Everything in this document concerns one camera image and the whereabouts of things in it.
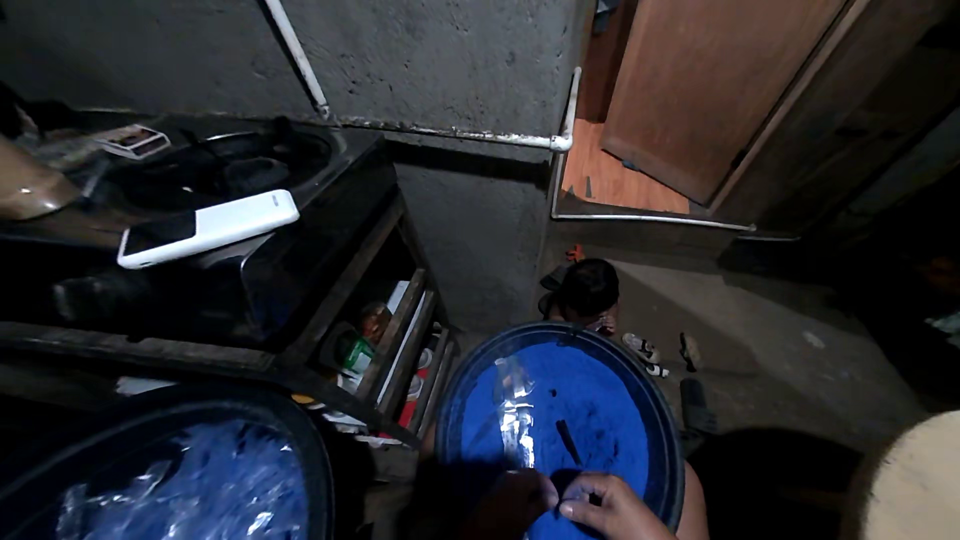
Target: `orange floor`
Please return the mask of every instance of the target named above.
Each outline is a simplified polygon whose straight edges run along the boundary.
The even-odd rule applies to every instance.
[[[603,124],[577,118],[573,148],[566,156],[563,190],[591,203],[616,207],[690,213],[690,203],[680,193],[649,176],[632,171],[600,148]]]

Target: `sandal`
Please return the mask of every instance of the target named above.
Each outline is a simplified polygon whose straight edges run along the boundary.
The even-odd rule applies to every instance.
[[[623,344],[640,356],[643,361],[655,365],[660,363],[660,351],[646,339],[629,332],[623,334],[621,339],[623,340]]]

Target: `pipe elbow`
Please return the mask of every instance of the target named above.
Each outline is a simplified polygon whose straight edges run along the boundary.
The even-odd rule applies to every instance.
[[[573,134],[553,135],[550,137],[550,150],[566,154],[573,147]]]

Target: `child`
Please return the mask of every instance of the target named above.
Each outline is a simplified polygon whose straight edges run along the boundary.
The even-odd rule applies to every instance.
[[[620,279],[613,266],[601,258],[587,258],[566,270],[560,288],[551,295],[546,316],[614,335],[619,298]]]

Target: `wooden door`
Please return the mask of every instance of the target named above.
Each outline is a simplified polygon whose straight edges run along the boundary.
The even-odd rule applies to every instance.
[[[641,0],[602,146],[706,205],[844,0]]]

